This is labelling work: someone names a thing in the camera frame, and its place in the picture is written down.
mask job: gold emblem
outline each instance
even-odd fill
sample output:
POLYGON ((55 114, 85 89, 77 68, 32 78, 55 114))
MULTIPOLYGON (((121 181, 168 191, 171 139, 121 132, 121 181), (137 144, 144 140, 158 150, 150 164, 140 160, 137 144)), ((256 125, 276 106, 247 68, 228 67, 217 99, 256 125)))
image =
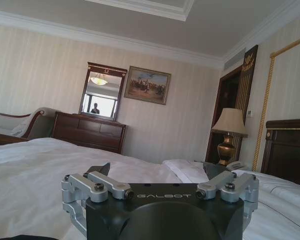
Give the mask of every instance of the gold emblem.
POLYGON ((244 59, 244 65, 242 67, 242 71, 246 72, 248 71, 255 63, 255 59, 253 58, 254 53, 251 53, 244 59))

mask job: silver metal bracket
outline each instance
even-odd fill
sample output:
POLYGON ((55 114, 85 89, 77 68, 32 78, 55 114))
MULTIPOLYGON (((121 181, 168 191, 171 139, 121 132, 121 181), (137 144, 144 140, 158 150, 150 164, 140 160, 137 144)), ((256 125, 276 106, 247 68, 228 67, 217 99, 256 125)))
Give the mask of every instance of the silver metal bracket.
POLYGON ((61 181, 61 188, 62 208, 70 214, 71 222, 84 236, 87 236, 87 221, 83 208, 88 198, 94 203, 101 203, 108 199, 108 191, 119 200, 130 199, 134 195, 128 183, 115 181, 97 171, 90 172, 87 178, 77 173, 66 175, 61 181))
POLYGON ((243 230, 251 220, 251 215, 258 208, 259 180, 255 175, 244 173, 236 177, 233 172, 224 171, 205 183, 197 185, 197 197, 202 200, 214 199, 220 191, 221 198, 228 203, 244 201, 243 230))

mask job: light switch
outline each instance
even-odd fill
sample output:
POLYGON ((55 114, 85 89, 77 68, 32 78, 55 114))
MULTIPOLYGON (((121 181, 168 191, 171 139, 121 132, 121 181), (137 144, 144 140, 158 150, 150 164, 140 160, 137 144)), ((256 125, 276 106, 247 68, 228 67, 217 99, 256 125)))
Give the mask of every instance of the light switch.
POLYGON ((246 111, 246 117, 247 118, 252 118, 252 116, 253 116, 252 110, 248 109, 248 111, 246 111))

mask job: brass lamp base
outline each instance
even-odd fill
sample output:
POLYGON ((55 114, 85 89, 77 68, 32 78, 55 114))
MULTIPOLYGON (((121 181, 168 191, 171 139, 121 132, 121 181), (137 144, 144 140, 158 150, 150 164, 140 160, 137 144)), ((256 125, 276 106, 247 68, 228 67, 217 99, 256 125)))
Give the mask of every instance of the brass lamp base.
POLYGON ((227 166, 229 164, 229 160, 235 153, 235 147, 232 145, 233 136, 224 135, 223 143, 218 145, 218 154, 219 154, 219 165, 227 166))

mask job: framed painting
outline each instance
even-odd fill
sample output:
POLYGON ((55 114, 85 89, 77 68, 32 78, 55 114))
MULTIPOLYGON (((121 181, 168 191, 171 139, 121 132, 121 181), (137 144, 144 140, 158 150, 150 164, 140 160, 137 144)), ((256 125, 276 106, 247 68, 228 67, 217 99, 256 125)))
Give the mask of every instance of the framed painting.
POLYGON ((166 105, 170 73, 130 66, 124 97, 166 105))

